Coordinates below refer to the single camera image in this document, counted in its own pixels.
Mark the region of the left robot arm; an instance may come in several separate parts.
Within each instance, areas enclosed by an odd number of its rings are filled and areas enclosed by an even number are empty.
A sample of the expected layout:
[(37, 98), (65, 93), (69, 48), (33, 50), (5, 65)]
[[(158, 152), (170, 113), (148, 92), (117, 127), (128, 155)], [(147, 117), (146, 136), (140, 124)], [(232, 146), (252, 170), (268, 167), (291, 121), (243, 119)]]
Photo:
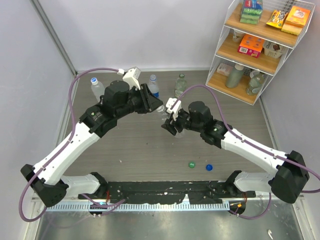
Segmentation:
[(119, 119), (131, 113), (151, 113), (162, 104), (145, 83), (136, 88), (122, 80), (113, 81), (104, 90), (101, 101), (85, 111), (60, 145), (42, 161), (26, 164), (20, 171), (46, 207), (80, 194), (102, 199), (108, 190), (104, 177), (97, 172), (65, 176), (65, 171), (88, 147), (115, 128)]

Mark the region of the pepsi bottle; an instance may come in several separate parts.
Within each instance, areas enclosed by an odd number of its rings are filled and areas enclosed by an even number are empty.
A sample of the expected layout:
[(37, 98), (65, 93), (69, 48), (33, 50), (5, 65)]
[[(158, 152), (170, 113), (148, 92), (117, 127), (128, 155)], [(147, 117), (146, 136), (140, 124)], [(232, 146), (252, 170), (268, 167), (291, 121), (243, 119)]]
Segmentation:
[(156, 98), (159, 98), (159, 86), (156, 75), (152, 74), (149, 77), (148, 88)]

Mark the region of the yellow snack bag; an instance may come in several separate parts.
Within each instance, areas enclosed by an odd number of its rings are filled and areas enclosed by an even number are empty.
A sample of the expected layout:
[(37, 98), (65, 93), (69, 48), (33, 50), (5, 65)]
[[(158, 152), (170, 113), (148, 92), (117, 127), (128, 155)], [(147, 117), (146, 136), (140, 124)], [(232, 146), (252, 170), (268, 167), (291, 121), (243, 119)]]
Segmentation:
[(282, 29), (287, 16), (288, 16), (287, 11), (274, 10), (272, 12), (270, 19), (266, 22), (266, 24), (273, 28)]

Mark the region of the pink white packet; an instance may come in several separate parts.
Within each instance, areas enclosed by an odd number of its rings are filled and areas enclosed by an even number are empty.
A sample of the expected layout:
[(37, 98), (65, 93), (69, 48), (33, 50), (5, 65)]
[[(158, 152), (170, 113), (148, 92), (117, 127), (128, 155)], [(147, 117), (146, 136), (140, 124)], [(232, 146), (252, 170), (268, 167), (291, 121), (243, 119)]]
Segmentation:
[(216, 72), (221, 74), (221, 75), (224, 75), (224, 76), (228, 77), (230, 75), (232, 69), (233, 69), (233, 66), (231, 66), (231, 65), (229, 65), (227, 63), (221, 62), (219, 64), (219, 66), (217, 67)]

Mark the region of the clear bottle blue cap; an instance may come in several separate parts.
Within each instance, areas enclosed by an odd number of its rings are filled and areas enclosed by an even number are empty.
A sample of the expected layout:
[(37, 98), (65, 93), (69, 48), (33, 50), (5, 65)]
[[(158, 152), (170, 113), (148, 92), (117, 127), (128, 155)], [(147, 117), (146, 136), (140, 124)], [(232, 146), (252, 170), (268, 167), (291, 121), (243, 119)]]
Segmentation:
[(101, 96), (105, 93), (105, 87), (102, 82), (100, 82), (96, 77), (91, 78), (91, 90), (99, 103), (101, 101)]

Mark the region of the white cup on shelf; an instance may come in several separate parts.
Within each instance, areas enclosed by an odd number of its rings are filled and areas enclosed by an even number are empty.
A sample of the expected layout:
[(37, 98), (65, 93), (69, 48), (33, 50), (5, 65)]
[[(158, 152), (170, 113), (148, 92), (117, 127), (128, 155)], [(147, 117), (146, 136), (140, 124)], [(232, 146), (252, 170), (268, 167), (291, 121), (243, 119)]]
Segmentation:
[(235, 43), (240, 43), (245, 35), (246, 34), (244, 32), (234, 29), (233, 30), (232, 40)]

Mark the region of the clear bottle on shelf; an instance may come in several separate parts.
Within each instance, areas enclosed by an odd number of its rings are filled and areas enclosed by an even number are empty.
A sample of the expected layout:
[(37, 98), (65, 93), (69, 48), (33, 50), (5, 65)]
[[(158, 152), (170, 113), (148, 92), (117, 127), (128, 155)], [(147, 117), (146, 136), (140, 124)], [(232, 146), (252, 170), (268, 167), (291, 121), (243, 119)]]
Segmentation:
[(265, 81), (265, 78), (264, 78), (264, 75), (257, 70), (253, 70), (249, 76), (250, 76), (250, 81), (247, 85), (246, 93), (249, 96), (254, 96), (259, 93)]

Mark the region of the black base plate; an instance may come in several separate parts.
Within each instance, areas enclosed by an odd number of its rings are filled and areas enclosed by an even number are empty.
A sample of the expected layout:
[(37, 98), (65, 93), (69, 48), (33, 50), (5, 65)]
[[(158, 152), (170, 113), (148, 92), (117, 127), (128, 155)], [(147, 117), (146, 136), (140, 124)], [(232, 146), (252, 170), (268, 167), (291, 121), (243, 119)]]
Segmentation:
[(230, 184), (207, 181), (110, 181), (98, 194), (87, 194), (93, 200), (110, 200), (115, 204), (181, 204), (188, 197), (192, 205), (221, 203), (222, 199), (254, 198), (254, 191), (241, 192)]

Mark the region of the grey green bottle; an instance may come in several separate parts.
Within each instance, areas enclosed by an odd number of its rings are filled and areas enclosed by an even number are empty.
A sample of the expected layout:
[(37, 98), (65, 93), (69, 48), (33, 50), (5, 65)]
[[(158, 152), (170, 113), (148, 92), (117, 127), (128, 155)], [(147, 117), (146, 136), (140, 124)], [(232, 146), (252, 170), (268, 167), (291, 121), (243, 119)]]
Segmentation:
[(236, 63), (227, 77), (225, 86), (227, 88), (236, 88), (244, 75), (245, 67)]

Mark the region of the clear plastic bottle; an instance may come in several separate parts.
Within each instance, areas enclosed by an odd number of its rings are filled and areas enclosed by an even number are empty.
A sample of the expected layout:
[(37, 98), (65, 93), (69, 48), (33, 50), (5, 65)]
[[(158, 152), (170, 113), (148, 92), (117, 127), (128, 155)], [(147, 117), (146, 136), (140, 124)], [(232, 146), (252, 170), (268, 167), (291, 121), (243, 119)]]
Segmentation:
[[(164, 105), (158, 107), (156, 109), (157, 114), (161, 118), (162, 121), (166, 121), (167, 119), (170, 118), (170, 115), (166, 112), (166, 107)], [(174, 136), (175, 138), (183, 138), (185, 136), (186, 131), (183, 129), (182, 132), (177, 132), (176, 135)]]

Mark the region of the orange yellow box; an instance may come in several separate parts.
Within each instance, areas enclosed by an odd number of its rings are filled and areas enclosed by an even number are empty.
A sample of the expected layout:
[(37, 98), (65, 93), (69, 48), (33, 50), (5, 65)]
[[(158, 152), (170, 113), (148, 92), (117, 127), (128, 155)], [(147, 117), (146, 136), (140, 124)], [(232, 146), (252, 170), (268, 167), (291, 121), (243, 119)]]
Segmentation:
[(298, 36), (308, 22), (311, 11), (299, 6), (293, 6), (288, 13), (281, 31)]

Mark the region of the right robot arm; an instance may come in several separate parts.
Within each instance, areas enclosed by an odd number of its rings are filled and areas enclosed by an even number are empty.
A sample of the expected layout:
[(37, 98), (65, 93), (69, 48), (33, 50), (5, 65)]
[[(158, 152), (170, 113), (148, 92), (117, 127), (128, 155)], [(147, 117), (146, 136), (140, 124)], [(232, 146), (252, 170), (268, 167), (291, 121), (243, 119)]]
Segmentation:
[(258, 191), (274, 194), (289, 204), (296, 202), (310, 178), (300, 153), (278, 151), (246, 137), (231, 125), (214, 119), (202, 101), (192, 102), (185, 111), (181, 101), (170, 98), (165, 108), (169, 119), (162, 128), (172, 135), (183, 130), (197, 132), (207, 144), (233, 152), (264, 170), (258, 173), (235, 170), (225, 182), (230, 197)]

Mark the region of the clear glass bottle green cap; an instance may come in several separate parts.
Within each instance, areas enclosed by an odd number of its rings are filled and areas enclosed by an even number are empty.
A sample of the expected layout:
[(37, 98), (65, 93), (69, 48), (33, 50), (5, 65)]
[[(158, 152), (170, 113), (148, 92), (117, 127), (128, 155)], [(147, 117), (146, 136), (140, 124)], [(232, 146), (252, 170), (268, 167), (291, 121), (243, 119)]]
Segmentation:
[(177, 80), (175, 81), (174, 95), (179, 98), (180, 95), (187, 89), (187, 80), (183, 73), (180, 73)]

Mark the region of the orange pink box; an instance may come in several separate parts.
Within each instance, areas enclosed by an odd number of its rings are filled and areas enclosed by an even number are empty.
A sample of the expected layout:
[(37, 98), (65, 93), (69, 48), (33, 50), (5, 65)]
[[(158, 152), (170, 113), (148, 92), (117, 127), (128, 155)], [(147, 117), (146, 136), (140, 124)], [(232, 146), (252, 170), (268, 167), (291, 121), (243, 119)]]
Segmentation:
[(237, 52), (258, 58), (263, 50), (265, 40), (250, 34), (245, 34), (240, 42)]

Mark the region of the green sponge pack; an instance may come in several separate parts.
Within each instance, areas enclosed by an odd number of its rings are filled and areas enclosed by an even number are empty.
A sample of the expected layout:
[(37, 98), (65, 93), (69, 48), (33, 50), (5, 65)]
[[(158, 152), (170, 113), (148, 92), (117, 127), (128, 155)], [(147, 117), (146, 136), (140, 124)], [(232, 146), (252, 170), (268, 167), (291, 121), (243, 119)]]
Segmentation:
[(263, 13), (262, 0), (243, 0), (240, 11), (240, 22), (257, 25)]

